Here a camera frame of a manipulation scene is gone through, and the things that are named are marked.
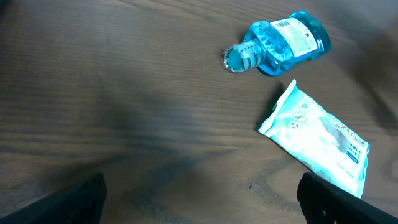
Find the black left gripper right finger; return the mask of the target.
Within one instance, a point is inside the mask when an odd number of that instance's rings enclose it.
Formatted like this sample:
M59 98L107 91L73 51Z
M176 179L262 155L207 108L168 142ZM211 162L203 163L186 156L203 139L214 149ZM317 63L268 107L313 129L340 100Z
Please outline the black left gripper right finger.
M397 224L397 218L311 172L303 174L297 200L308 224Z

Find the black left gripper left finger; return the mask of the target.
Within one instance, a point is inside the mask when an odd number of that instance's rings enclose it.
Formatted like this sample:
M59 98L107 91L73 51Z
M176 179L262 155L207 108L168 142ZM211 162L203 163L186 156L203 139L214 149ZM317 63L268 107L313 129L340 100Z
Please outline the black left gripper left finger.
M1 224L99 224L106 195L104 175L97 172L85 180L2 217Z

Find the light blue candy packet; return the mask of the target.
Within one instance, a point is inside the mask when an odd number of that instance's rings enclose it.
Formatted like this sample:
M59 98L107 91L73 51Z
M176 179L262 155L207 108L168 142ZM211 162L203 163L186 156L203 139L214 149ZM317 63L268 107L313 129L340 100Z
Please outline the light blue candy packet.
M328 113L293 80L259 132L312 172L361 198L370 145Z

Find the teal mouthwash bottle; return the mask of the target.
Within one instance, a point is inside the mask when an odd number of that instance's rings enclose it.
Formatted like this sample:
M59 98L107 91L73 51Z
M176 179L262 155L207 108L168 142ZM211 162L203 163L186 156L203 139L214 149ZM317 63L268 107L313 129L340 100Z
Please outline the teal mouthwash bottle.
M293 66L315 60L332 48L320 21L305 11L297 11L278 21L257 21L249 27L240 44L224 52L224 65L233 73L252 68L278 76Z

